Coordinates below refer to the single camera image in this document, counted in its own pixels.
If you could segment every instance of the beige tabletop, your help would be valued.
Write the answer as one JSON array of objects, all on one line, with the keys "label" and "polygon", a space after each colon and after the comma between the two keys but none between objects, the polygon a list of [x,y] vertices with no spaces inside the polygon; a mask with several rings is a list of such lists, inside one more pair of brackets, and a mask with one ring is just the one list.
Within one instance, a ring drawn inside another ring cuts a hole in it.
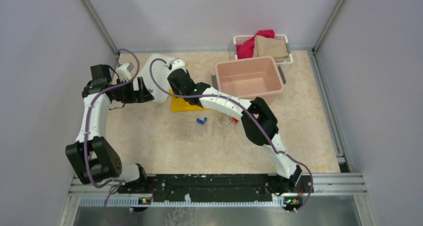
[{"label": "beige tabletop", "polygon": [[[231,52],[173,52],[194,82],[211,84],[214,66],[233,57]],[[150,53],[139,53],[141,66]],[[270,104],[278,119],[282,142],[314,173],[339,172],[333,143],[306,51],[294,51],[294,63],[284,72],[285,90]],[[122,54],[120,62],[132,61]],[[120,106],[114,102],[112,107]],[[204,125],[197,118],[207,117]],[[266,152],[244,141],[235,125],[222,124],[213,110],[171,112],[163,104],[127,104],[109,111],[106,139],[123,162],[139,163],[148,174],[275,173]]]}]

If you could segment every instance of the white plastic basket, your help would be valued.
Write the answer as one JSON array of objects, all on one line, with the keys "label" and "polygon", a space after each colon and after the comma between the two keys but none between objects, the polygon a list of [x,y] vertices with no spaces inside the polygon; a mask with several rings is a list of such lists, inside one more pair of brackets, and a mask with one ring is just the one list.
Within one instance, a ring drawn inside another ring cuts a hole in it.
[{"label": "white plastic basket", "polygon": [[[233,37],[233,44],[235,45],[235,60],[238,60],[238,55],[236,52],[236,45],[242,45],[244,42],[252,38],[254,35],[236,35]],[[283,71],[286,71],[289,67],[289,64],[294,62],[292,57],[291,48],[289,47],[288,38],[285,35],[275,35],[275,39],[282,40],[285,39],[286,49],[288,50],[289,57],[285,58],[283,62],[276,63],[277,66],[280,66]]]}]

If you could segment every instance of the red object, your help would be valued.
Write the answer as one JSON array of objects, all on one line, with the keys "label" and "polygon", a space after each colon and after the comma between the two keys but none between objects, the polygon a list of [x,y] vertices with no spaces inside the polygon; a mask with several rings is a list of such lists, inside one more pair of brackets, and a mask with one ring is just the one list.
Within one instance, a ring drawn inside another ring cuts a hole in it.
[{"label": "red object", "polygon": [[254,53],[254,38],[256,35],[261,35],[266,38],[275,38],[275,32],[273,30],[259,30],[252,38],[244,42],[244,44],[236,45],[238,59],[252,58]]}]

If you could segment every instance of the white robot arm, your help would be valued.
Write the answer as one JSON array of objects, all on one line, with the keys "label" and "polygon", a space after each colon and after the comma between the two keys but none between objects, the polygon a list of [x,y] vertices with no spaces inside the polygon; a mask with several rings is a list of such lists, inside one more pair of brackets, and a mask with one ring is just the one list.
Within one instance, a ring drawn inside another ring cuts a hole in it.
[{"label": "white robot arm", "polygon": [[[161,61],[154,61],[157,58],[163,59],[167,63],[164,64]],[[116,72],[121,77],[120,82],[129,80],[133,69],[134,66],[130,63],[125,63],[119,66]],[[202,97],[189,98],[185,100],[190,104],[196,104],[203,108],[217,110],[239,120],[239,124],[242,124],[242,127],[240,128],[244,130],[242,133],[244,133],[253,143],[263,146],[275,164],[277,174],[285,178],[292,186],[297,184],[302,174],[300,167],[290,160],[285,154],[275,153],[263,134],[258,130],[258,127],[245,113],[243,113],[243,109],[239,105],[229,101],[228,98],[239,103],[248,111],[252,111],[252,114],[258,114],[257,120],[263,128],[266,128],[266,132],[276,150],[286,152],[276,126],[277,120],[264,100],[258,97],[252,101],[239,99],[224,94],[208,84],[202,82],[195,84],[190,78],[189,73],[185,68],[185,63],[182,60],[166,57],[160,54],[151,55],[144,67],[139,71],[136,80],[132,83],[101,95],[95,102],[90,115],[88,141],[90,152],[94,151],[97,155],[97,158],[92,160],[90,163],[91,173],[96,182],[119,176],[122,178],[122,175],[124,175],[125,172],[137,172],[137,168],[140,169],[140,176],[144,175],[144,177],[146,177],[146,174],[140,165],[122,165],[117,153],[105,140],[105,125],[107,112],[112,100],[121,101],[122,103],[143,103],[146,101],[163,103],[167,99],[168,93],[163,92],[153,82],[150,69],[152,69],[152,74],[161,88],[172,88],[176,94],[182,96],[204,95]],[[111,86],[111,76],[108,70],[109,69],[107,68],[106,71],[106,67],[104,65],[91,67],[93,81],[91,85],[85,87],[82,93],[84,97],[85,111],[81,131],[76,138],[75,144],[68,145],[66,147],[66,155],[80,181],[84,184],[89,183],[85,164],[80,153],[82,147],[81,144],[83,144],[84,141],[86,114],[88,108],[91,107],[90,102],[94,96],[96,96],[105,87],[107,88]],[[132,180],[137,176],[131,175],[128,177]]]}]

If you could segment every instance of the white wall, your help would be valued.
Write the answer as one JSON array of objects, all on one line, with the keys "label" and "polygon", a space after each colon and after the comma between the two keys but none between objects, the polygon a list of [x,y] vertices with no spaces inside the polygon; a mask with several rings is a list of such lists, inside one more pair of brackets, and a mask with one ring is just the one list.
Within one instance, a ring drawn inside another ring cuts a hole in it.
[{"label": "white wall", "polygon": [[91,0],[118,47],[226,50],[235,35],[272,28],[312,47],[337,0]]},{"label": "white wall", "polygon": [[348,0],[319,53],[383,226],[422,225],[423,0]]},{"label": "white wall", "polygon": [[0,225],[57,225],[81,91],[112,53],[79,0],[0,0],[0,42]]}]

